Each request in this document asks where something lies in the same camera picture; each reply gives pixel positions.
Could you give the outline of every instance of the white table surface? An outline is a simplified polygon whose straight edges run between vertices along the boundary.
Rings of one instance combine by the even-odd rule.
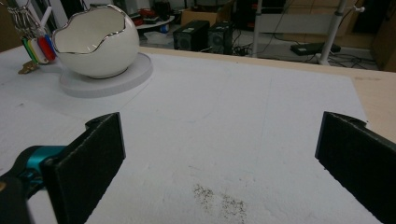
[[[348,77],[148,56],[142,85],[79,99],[59,74],[17,75],[24,49],[1,53],[0,175],[120,111],[127,158],[88,223],[379,223],[314,157],[323,111],[366,120]],[[45,191],[29,204],[55,222]]]

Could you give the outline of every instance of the black equipment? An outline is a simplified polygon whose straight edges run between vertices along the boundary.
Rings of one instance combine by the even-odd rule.
[[[323,50],[324,43],[312,43],[312,44],[298,44],[291,45],[290,50],[296,53],[299,56],[303,55],[313,55],[317,53],[321,53]],[[331,52],[340,52],[341,47],[338,45],[332,45]]]
[[[236,28],[242,30],[254,29],[258,0],[236,0],[233,22]],[[281,14],[285,8],[286,0],[262,1],[262,13]]]
[[[325,112],[315,157],[379,221],[396,223],[396,144],[361,120]]]
[[[34,223],[27,200],[46,188],[60,224],[85,223],[116,175],[125,150],[120,114],[92,119],[66,147],[28,147],[0,176],[0,224]]]
[[[218,22],[208,30],[207,45],[211,53],[233,53],[233,24],[228,21]]]
[[[170,14],[171,14],[171,5],[169,4],[168,1],[160,1],[160,2],[154,2],[154,11],[157,13],[157,15],[160,17],[161,20],[167,21],[169,20]]]
[[[84,11],[84,6],[80,0],[61,0],[64,13],[66,13],[67,19],[70,19],[74,14]]]
[[[207,49],[209,21],[190,21],[173,32],[175,49],[202,51]]]

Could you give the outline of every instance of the black box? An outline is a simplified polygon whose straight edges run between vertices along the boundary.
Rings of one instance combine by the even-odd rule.
[[[211,53],[233,53],[233,24],[229,21],[217,22],[207,32],[207,45]]]
[[[201,51],[207,49],[209,21],[190,21],[173,32],[175,49]]]
[[[321,53],[324,47],[324,43],[313,43],[313,44],[301,44],[301,45],[291,45],[290,50],[299,56],[303,55],[313,55]],[[332,45],[331,51],[333,53],[340,52],[341,47],[338,45]]]
[[[262,1],[263,14],[284,13],[286,0],[265,0]],[[233,22],[235,27],[241,30],[254,30],[258,0],[236,0]]]

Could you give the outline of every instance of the floor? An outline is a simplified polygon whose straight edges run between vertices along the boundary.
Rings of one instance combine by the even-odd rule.
[[[161,44],[149,43],[146,35],[140,35],[140,45],[144,47],[173,49],[172,33],[179,25],[172,24],[167,35],[162,36]],[[291,45],[297,44],[293,41],[282,40],[282,35],[260,34],[260,41],[258,45],[258,58],[291,61],[299,63],[318,63],[318,59],[314,55],[298,56],[290,50]],[[253,42],[253,32],[239,31],[233,32],[233,47],[236,54],[250,57],[251,43]],[[340,52],[331,53],[329,55],[329,64],[331,66],[349,67],[356,69],[378,70],[378,67],[373,60],[373,57],[368,49],[352,49],[342,47]]]

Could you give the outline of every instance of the keys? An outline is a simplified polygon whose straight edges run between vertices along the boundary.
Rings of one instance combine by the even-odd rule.
[[[35,71],[37,69],[38,65],[37,63],[30,61],[27,63],[23,64],[23,68],[18,72],[20,75],[28,74],[32,71]]]
[[[29,10],[28,3],[23,7],[7,7],[11,14],[14,27],[21,37],[21,42],[25,47],[29,57],[32,59],[35,66],[30,63],[29,66],[23,65],[23,69],[19,72],[22,74],[32,71],[31,68],[36,68],[37,64],[46,64],[55,60],[56,54],[52,49],[50,37],[43,25],[41,25]]]

